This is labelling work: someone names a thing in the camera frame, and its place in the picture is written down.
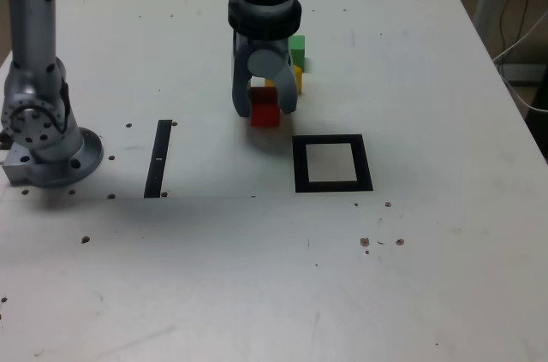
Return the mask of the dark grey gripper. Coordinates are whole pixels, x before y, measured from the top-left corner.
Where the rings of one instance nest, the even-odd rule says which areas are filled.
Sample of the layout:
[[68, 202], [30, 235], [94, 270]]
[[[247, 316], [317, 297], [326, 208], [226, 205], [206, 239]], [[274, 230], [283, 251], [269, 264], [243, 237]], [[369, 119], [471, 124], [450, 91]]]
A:
[[285, 115], [295, 112], [297, 82], [289, 53], [289, 39], [257, 40], [233, 32], [232, 101], [240, 117], [251, 115], [247, 91], [252, 76], [271, 80], [280, 110]]

